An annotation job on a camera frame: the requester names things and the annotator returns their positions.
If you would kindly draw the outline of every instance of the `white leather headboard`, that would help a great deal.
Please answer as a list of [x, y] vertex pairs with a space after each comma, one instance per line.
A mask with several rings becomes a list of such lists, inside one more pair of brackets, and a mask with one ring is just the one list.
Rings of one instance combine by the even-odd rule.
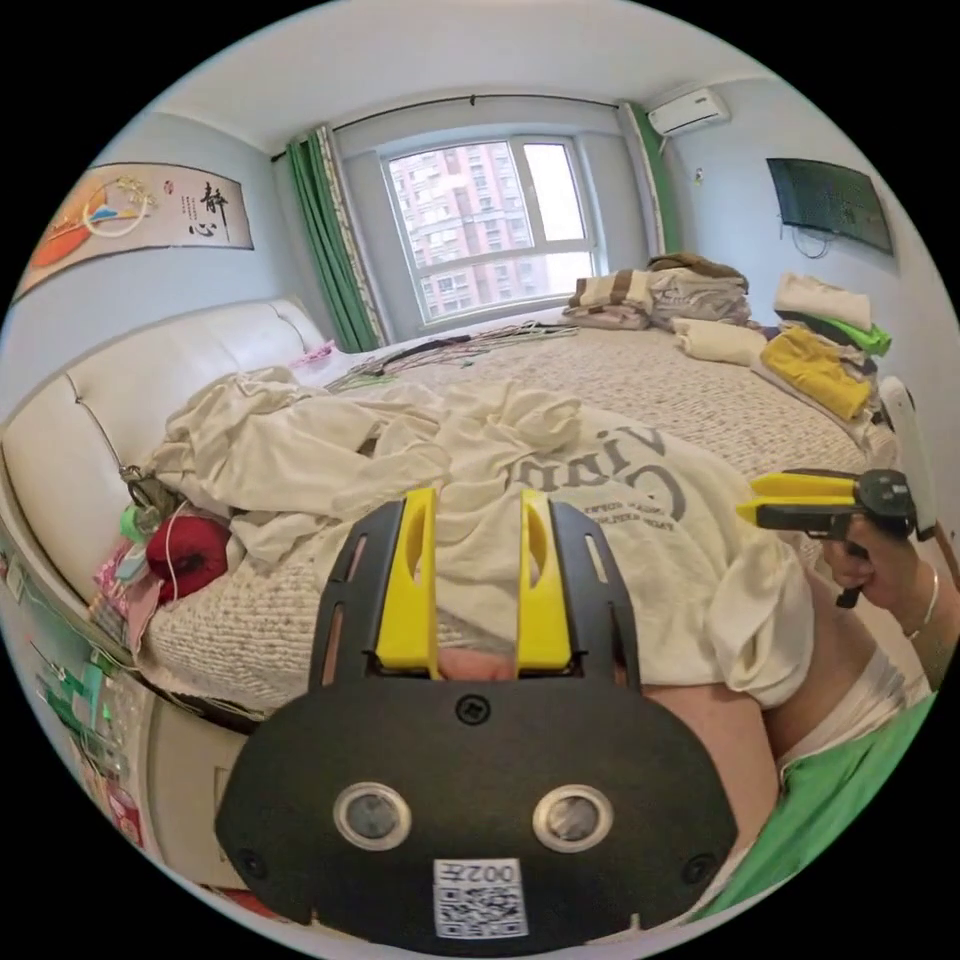
[[323, 341], [293, 300], [227, 304], [136, 330], [42, 385], [0, 436], [0, 519], [37, 586], [87, 619], [130, 502], [118, 460], [139, 464], [212, 380], [289, 364]]

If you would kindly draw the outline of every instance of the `red boxing glove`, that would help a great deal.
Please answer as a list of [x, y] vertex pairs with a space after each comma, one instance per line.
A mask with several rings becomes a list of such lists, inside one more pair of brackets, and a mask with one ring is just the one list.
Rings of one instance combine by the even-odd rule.
[[147, 544], [147, 565], [163, 581], [158, 604], [169, 603], [174, 597], [182, 600], [223, 576], [227, 572], [229, 541], [230, 531], [208, 517], [164, 520]]

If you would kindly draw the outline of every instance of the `screw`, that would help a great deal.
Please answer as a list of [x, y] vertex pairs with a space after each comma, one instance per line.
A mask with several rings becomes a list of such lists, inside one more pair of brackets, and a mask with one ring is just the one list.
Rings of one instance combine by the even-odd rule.
[[717, 858], [712, 853], [701, 853], [691, 857], [683, 868], [681, 877], [683, 882], [691, 887], [701, 883], [713, 872], [717, 865]]
[[263, 862], [259, 854], [252, 850], [241, 850], [239, 854], [240, 866], [244, 873], [249, 874], [254, 880], [263, 880], [267, 876], [267, 865]]
[[468, 693], [457, 701], [457, 719], [468, 727], [478, 727], [490, 719], [490, 704], [484, 697]]

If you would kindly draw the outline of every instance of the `curtain rod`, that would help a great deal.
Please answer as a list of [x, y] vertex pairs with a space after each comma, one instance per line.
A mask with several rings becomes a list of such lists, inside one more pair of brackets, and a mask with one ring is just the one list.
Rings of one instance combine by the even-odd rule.
[[[459, 97], [440, 97], [436, 100], [423, 100], [420, 103], [410, 103], [405, 107], [391, 107], [388, 110], [379, 110], [377, 113], [369, 113], [365, 117], [357, 117], [356, 120], [348, 120], [346, 123], [338, 124], [332, 130], [339, 133], [352, 127], [357, 123], [366, 123], [368, 120], [376, 120], [378, 117], [386, 117], [391, 113], [402, 113], [404, 110], [416, 110], [418, 107], [434, 107], [440, 103], [459, 103], [466, 100], [471, 107], [476, 106], [478, 100], [562, 100], [566, 103], [589, 103], [595, 107], [609, 107], [612, 110], [617, 109], [617, 104], [610, 103], [607, 100], [590, 100], [587, 97], [562, 97], [552, 93], [471, 93], [462, 94]], [[286, 155], [286, 150], [270, 158], [271, 163], [276, 163], [281, 157]]]

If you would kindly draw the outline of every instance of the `ceiling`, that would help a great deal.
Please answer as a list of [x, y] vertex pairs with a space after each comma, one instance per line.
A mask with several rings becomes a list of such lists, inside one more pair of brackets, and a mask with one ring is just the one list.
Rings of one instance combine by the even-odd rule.
[[229, 48], [153, 109], [274, 152], [320, 121], [437, 93], [654, 106], [681, 87], [770, 75], [724, 41], [623, 0], [339, 0]]

